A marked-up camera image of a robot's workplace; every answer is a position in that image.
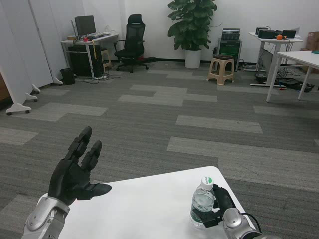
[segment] robotic hand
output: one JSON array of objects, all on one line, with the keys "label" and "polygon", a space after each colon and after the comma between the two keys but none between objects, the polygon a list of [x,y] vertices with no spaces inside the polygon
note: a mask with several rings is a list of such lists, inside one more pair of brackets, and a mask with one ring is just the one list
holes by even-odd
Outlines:
[{"label": "robotic hand", "polygon": [[226,189],[214,185],[213,191],[216,197],[214,208],[219,208],[217,213],[203,213],[197,209],[193,209],[201,218],[206,228],[217,226],[222,221],[223,229],[228,239],[280,239],[276,236],[263,235],[258,223],[259,231],[252,228],[244,215],[253,216],[241,214]]},{"label": "robotic hand", "polygon": [[102,149],[97,141],[78,165],[85,153],[92,135],[91,127],[86,127],[74,139],[69,152],[56,166],[48,191],[35,210],[27,218],[22,239],[58,239],[68,215],[69,206],[77,200],[90,200],[108,193],[112,187],[106,184],[91,184],[90,174],[98,163]]}]

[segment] plastic water bottle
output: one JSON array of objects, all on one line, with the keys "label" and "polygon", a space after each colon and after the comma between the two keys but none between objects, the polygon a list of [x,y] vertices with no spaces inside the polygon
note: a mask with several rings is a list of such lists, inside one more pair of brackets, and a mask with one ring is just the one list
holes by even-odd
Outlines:
[{"label": "plastic water bottle", "polygon": [[205,228],[201,219],[193,212],[193,209],[197,209],[201,212],[211,212],[214,206],[215,197],[213,193],[214,182],[210,177],[203,177],[200,185],[196,189],[193,195],[193,201],[190,209],[190,220],[194,226],[198,229]]}]

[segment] white tabletop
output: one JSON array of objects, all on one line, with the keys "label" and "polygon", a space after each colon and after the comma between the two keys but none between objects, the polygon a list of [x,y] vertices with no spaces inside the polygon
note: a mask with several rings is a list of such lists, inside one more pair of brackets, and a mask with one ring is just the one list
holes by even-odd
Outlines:
[{"label": "white tabletop", "polygon": [[108,194],[70,206],[59,239],[227,239],[221,223],[204,232],[190,224],[192,196],[203,176],[227,189],[244,212],[220,171],[203,167],[109,183]]},{"label": "white tabletop", "polygon": [[311,51],[278,52],[278,56],[319,69],[319,54],[314,54]]},{"label": "white tabletop", "polygon": [[[103,40],[106,40],[106,39],[109,39],[109,38],[113,38],[113,37],[116,37],[118,36],[119,34],[116,33],[116,34],[112,34],[112,35],[107,35],[107,36],[103,36],[103,37],[100,37],[100,38],[96,38],[94,39],[94,42],[98,42],[98,41],[103,41]],[[61,43],[63,44],[73,44],[73,40],[65,40],[65,41],[61,41]],[[77,41],[76,42],[76,45],[91,45],[92,44],[92,41]]]},{"label": "white tabletop", "polygon": [[258,40],[260,41],[264,41],[264,42],[272,42],[272,43],[284,43],[284,44],[288,44],[291,42],[303,42],[303,40],[299,39],[299,38],[292,38],[292,39],[287,39],[287,40],[277,40],[277,39],[263,39],[263,38],[259,38],[254,32],[250,32],[250,35],[256,37]]}]

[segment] computer monitor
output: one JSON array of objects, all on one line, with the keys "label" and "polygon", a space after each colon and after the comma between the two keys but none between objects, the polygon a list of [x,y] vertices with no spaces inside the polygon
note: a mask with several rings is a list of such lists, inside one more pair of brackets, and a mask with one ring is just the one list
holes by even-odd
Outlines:
[{"label": "computer monitor", "polygon": [[79,38],[96,32],[94,16],[77,16],[75,24],[78,29]]}]

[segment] desk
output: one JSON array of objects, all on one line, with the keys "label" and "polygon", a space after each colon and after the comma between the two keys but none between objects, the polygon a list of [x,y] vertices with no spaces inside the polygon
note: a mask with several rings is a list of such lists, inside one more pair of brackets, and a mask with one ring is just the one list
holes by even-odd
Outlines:
[{"label": "desk", "polygon": [[250,32],[249,34],[261,42],[259,54],[258,54],[258,59],[257,59],[257,64],[256,64],[256,69],[258,68],[259,59],[262,56],[263,52],[265,51],[265,49],[264,49],[265,42],[273,43],[275,45],[275,52],[273,54],[273,60],[271,62],[270,70],[269,70],[268,77],[267,77],[267,82],[265,84],[250,84],[251,86],[270,87],[271,78],[273,76],[275,65],[276,65],[277,53],[280,51],[282,44],[288,44],[288,43],[292,43],[292,42],[303,42],[303,41],[298,39],[298,38],[292,38],[292,39],[287,39],[287,40],[263,39],[263,38],[259,38],[254,32]]},{"label": "desk", "polygon": [[[94,44],[98,45],[102,41],[108,41],[108,40],[110,40],[112,38],[118,37],[118,35],[119,34],[116,33],[116,34],[112,34],[112,35],[107,35],[107,36],[103,36],[103,37],[100,37],[100,38],[96,38],[96,39],[94,39]],[[70,64],[69,59],[67,57],[67,53],[84,53],[84,54],[88,54],[90,68],[91,68],[91,74],[92,74],[92,77],[95,78],[94,72],[93,72],[91,53],[90,53],[90,48],[89,48],[89,45],[93,45],[92,41],[77,41],[76,42],[76,45],[85,45],[86,52],[68,51],[67,45],[73,45],[74,44],[73,40],[61,41],[61,44],[62,44],[65,60],[66,60],[67,65],[68,65],[69,68],[70,68],[71,64]]]},{"label": "desk", "polygon": [[193,193],[203,176],[227,189],[244,212],[220,171],[209,166],[109,183],[108,194],[70,206],[59,239],[227,239],[222,223],[202,233],[190,223]]},{"label": "desk", "polygon": [[267,99],[266,101],[270,101],[270,96],[271,96],[271,91],[273,89],[277,72],[280,67],[280,63],[282,58],[286,58],[289,60],[296,61],[298,63],[302,63],[306,66],[309,66],[303,86],[300,90],[298,100],[301,100],[301,95],[303,94],[305,87],[307,85],[307,80],[309,78],[309,75],[311,73],[312,68],[319,69],[319,54],[313,54],[311,51],[291,51],[291,52],[278,52],[278,59],[275,65],[274,73],[272,74],[272,80],[271,80],[271,85],[268,91]]}]

